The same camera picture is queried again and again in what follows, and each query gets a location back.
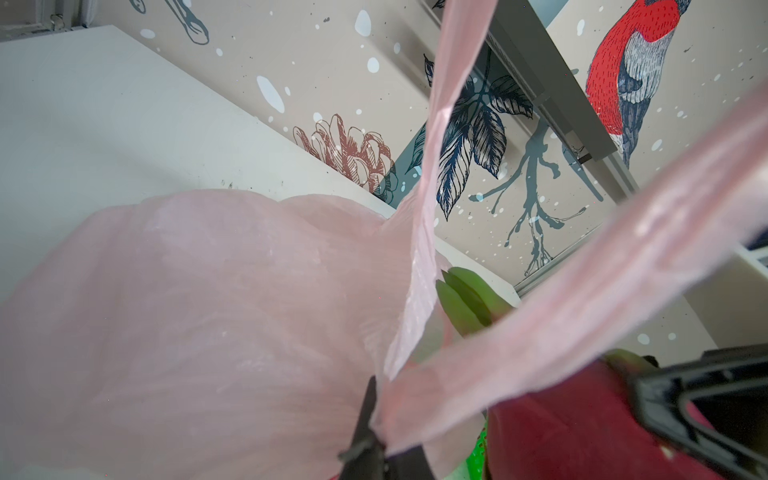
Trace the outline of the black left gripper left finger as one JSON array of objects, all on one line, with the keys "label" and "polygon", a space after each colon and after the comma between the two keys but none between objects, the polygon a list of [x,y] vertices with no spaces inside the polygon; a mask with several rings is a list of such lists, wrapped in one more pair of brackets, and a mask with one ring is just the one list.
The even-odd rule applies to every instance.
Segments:
[{"label": "black left gripper left finger", "polygon": [[434,480],[422,446],[387,457],[385,446],[370,428],[376,406],[376,377],[368,382],[350,447],[338,455],[339,480]]}]

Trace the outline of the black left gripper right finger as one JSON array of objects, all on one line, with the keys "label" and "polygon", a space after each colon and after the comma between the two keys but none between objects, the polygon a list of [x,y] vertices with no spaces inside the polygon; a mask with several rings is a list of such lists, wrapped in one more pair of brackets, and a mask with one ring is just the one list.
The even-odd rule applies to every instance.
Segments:
[{"label": "black left gripper right finger", "polygon": [[767,346],[710,350],[635,375],[630,405],[650,432],[727,479],[767,477]]}]

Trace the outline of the green plastic perforated basket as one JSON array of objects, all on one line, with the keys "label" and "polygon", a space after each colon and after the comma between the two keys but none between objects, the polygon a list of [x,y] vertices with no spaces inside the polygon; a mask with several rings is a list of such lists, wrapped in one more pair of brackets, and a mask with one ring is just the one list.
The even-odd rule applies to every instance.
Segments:
[{"label": "green plastic perforated basket", "polygon": [[487,428],[484,427],[477,437],[473,451],[466,459],[468,478],[485,480],[487,466]]}]

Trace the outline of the pink plastic bag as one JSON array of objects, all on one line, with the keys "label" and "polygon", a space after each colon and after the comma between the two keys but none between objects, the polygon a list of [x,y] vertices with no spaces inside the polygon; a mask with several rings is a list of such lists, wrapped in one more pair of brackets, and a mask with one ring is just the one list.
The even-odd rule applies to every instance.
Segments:
[{"label": "pink plastic bag", "polygon": [[767,90],[624,202],[521,307],[410,365],[432,314],[439,143],[495,3],[443,18],[422,179],[338,196],[191,190],[98,211],[1,306],[1,450],[116,479],[328,479],[370,380],[389,455],[439,472],[480,414],[550,387],[767,223]]}]

